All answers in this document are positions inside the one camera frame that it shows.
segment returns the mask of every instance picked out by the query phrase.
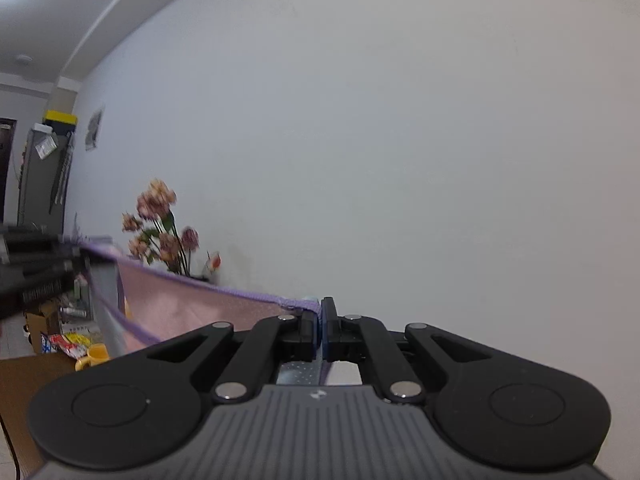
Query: yellow mug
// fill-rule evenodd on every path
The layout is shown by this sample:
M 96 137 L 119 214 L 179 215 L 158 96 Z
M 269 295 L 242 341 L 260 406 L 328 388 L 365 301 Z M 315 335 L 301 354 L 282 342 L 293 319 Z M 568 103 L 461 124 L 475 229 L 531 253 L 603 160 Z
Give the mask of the yellow mug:
M 95 366 L 100 363 L 107 362 L 109 360 L 109 354 L 107 347 L 104 343 L 97 343 L 89 346 L 86 351 L 86 355 L 76 361 L 76 372 L 82 370 L 85 366 Z

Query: ceiling light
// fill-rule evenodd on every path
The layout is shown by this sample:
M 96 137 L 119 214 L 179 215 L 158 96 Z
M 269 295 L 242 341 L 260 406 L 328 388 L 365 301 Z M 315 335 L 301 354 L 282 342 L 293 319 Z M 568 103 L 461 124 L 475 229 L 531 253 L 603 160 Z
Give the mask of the ceiling light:
M 31 56 L 27 56 L 26 54 L 18 54 L 18 56 L 15 57 L 15 62 L 18 65 L 28 65 L 29 63 L 31 63 L 31 61 L 33 61 L 33 57 Z

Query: logo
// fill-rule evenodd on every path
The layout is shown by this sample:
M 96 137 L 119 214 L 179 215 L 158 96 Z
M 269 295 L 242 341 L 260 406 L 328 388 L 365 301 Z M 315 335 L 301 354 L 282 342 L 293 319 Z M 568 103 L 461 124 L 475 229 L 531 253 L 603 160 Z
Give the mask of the logo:
M 310 396 L 312 399 L 315 399 L 315 400 L 322 400 L 322 399 L 324 399 L 327 395 L 328 395 L 328 394 L 327 394 L 327 392 L 326 392 L 326 391 L 324 391 L 324 390 L 316 390 L 316 391 L 311 392 L 311 393 L 309 394 L 309 396 Z

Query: circular pad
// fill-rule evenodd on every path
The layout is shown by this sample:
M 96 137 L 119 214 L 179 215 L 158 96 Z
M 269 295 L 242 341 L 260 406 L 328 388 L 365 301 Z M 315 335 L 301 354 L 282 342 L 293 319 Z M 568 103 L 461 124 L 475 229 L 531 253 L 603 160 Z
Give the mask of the circular pad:
M 134 386 L 104 384 L 85 390 L 76 397 L 72 410 L 80 420 L 100 428 L 127 424 L 144 413 L 151 400 Z
M 564 400 L 538 384 L 509 384 L 490 397 L 494 413 L 507 422 L 538 426 L 549 424 L 564 412 Z
M 47 459 L 115 471 L 178 449 L 201 412 L 189 375 L 174 363 L 128 356 L 48 384 L 34 396 L 28 422 Z

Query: wooden table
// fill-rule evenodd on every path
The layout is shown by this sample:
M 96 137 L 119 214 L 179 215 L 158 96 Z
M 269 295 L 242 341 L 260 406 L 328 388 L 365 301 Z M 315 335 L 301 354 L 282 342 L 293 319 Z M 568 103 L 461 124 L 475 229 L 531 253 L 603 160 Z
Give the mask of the wooden table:
M 44 463 L 27 427 L 29 402 L 45 384 L 72 373 L 74 365 L 63 353 L 0 360 L 0 422 L 14 456 L 17 480 Z

